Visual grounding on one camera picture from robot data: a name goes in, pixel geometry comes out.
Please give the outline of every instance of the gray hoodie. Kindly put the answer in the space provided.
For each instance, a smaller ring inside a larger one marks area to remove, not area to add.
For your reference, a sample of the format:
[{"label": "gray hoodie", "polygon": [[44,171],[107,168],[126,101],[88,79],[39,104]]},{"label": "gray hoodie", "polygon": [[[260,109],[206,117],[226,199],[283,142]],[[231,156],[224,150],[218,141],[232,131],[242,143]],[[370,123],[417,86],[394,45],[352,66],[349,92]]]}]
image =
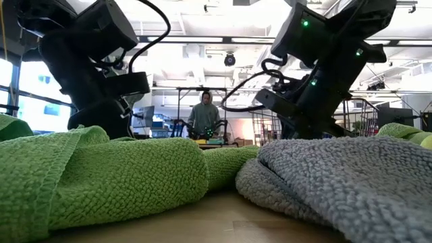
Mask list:
[{"label": "gray hoodie", "polygon": [[212,128],[221,119],[219,110],[211,103],[212,101],[213,97],[210,94],[210,103],[205,105],[201,96],[201,103],[195,105],[189,115],[188,123],[193,124],[199,134],[205,133],[205,128]]}]

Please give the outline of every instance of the man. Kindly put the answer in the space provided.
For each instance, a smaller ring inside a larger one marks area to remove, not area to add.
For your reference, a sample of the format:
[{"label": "man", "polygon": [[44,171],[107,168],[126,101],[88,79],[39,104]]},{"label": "man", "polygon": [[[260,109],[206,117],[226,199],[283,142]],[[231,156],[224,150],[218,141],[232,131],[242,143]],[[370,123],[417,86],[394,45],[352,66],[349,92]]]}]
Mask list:
[{"label": "man", "polygon": [[194,126],[198,134],[204,134],[205,128],[214,128],[213,126],[215,123],[221,119],[219,110],[211,102],[212,98],[210,92],[204,91],[201,96],[201,103],[192,108],[188,123]]}]

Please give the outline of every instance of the ceiling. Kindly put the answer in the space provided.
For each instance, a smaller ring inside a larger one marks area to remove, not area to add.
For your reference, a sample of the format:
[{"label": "ceiling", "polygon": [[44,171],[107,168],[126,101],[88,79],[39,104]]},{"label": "ceiling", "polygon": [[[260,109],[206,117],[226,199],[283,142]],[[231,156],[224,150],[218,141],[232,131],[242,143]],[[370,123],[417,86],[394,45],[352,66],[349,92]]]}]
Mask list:
[{"label": "ceiling", "polygon": [[[80,0],[85,8],[94,0]],[[154,36],[165,31],[162,19],[137,0],[116,0],[131,22],[137,35]],[[349,0],[313,0],[308,7],[319,14],[331,17],[341,10]],[[432,1],[417,0],[416,11],[408,13],[411,6],[398,6],[389,27],[373,38],[403,38],[432,40],[432,22],[425,21],[432,14]],[[167,15],[172,31],[170,36],[266,36],[275,37],[287,18],[291,7],[284,0],[159,0],[153,1]],[[237,85],[248,75],[259,71],[259,63],[270,57],[268,45],[218,45],[199,44],[186,48],[186,44],[158,44],[139,57],[134,68],[153,74],[158,86],[226,86]],[[234,67],[225,67],[226,53],[236,57]],[[404,76],[425,73],[425,63],[432,62],[432,48],[388,47],[385,48],[387,63],[368,64],[361,72],[352,90],[366,90],[369,84],[378,81],[377,74],[385,80],[387,90],[409,90]],[[295,58],[281,70],[287,76],[301,78],[308,70],[301,70]],[[247,88],[261,88],[268,85],[268,77],[251,82]],[[394,94],[357,94],[370,101],[394,100]],[[253,94],[245,93],[234,97],[235,105],[249,105]]]}]

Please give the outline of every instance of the window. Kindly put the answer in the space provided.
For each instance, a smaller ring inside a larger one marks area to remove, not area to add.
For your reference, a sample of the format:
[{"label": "window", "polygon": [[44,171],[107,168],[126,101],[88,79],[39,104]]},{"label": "window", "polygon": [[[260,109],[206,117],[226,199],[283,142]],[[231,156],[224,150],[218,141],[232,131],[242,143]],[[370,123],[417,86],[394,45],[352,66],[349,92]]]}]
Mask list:
[{"label": "window", "polygon": [[[0,104],[7,105],[8,98],[9,98],[9,93],[6,91],[0,90]],[[6,109],[0,108],[0,113],[6,113]]]},{"label": "window", "polygon": [[70,97],[60,93],[61,86],[41,61],[21,63],[20,90],[71,103]]},{"label": "window", "polygon": [[26,121],[34,131],[67,132],[70,107],[20,96],[18,118]]},{"label": "window", "polygon": [[0,85],[9,86],[12,80],[12,63],[0,59]]}]

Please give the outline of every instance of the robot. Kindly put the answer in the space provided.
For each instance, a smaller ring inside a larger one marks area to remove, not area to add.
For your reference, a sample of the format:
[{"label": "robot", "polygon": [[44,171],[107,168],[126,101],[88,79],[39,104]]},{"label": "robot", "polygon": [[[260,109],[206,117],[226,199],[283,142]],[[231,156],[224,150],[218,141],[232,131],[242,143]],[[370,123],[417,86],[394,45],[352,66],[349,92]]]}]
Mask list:
[{"label": "robot", "polygon": [[[103,69],[118,65],[126,51],[138,42],[115,1],[97,0],[79,14],[65,0],[5,1],[15,1],[19,25],[41,37],[38,48],[23,59],[43,60],[61,85],[61,92],[71,96],[79,111],[70,118],[68,128],[98,125],[110,138],[132,136],[131,109],[123,97],[150,91],[146,74],[134,73],[132,69],[133,60],[145,50],[133,56],[127,74],[109,78],[103,75]],[[152,3],[140,1],[167,23],[167,32],[157,39],[160,41],[170,31],[169,22]],[[349,88],[366,63],[386,62],[383,45],[370,45],[365,39],[389,25],[396,2],[353,0],[328,19],[300,3],[295,4],[271,48],[271,53],[281,60],[264,60],[263,71],[235,87],[223,99],[223,108],[233,112],[268,108],[278,114],[283,138],[314,139],[324,132],[352,136],[335,125],[331,117],[338,105],[351,97]],[[117,61],[100,61],[118,48],[124,52]],[[312,72],[297,80],[267,69],[266,63],[285,65],[288,55],[300,59]],[[241,86],[263,74],[278,79],[273,92],[262,89],[256,95],[255,99],[263,105],[245,109],[225,106],[227,98]]]}]

